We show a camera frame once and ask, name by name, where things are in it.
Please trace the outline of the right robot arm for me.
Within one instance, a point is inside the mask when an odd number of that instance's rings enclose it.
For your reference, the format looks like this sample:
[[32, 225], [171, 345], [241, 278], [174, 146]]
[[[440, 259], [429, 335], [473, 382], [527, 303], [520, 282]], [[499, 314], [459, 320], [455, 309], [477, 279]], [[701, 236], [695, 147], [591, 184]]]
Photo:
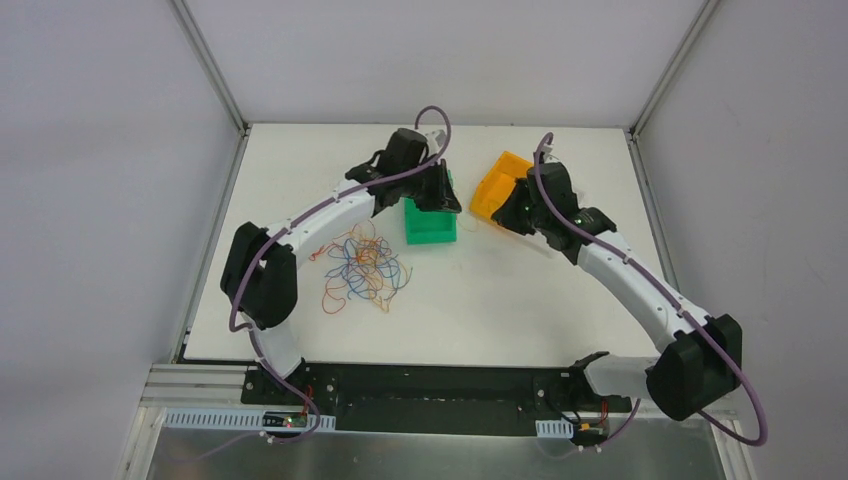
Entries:
[[669, 418], [685, 420], [736, 390], [742, 329], [713, 316], [657, 279], [633, 254], [615, 223], [582, 207], [567, 169], [526, 166], [522, 177], [499, 174], [483, 216], [519, 235], [541, 234], [553, 250], [600, 282], [639, 323], [657, 352], [621, 357], [597, 352], [575, 363], [569, 400], [583, 410], [607, 396], [649, 398]]

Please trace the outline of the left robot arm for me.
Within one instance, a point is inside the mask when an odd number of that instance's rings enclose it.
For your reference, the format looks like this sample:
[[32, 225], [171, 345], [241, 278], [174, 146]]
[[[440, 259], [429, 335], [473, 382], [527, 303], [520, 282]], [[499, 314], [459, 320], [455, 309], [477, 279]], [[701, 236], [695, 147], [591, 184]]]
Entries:
[[305, 378], [288, 318], [298, 301], [298, 270], [319, 247], [403, 199], [425, 212], [458, 213], [461, 205], [442, 156], [450, 135], [399, 128], [385, 148], [351, 168], [331, 196], [269, 227], [235, 232], [220, 280], [231, 304], [229, 327], [248, 332], [258, 363], [272, 371], [266, 389], [281, 404], [297, 402]]

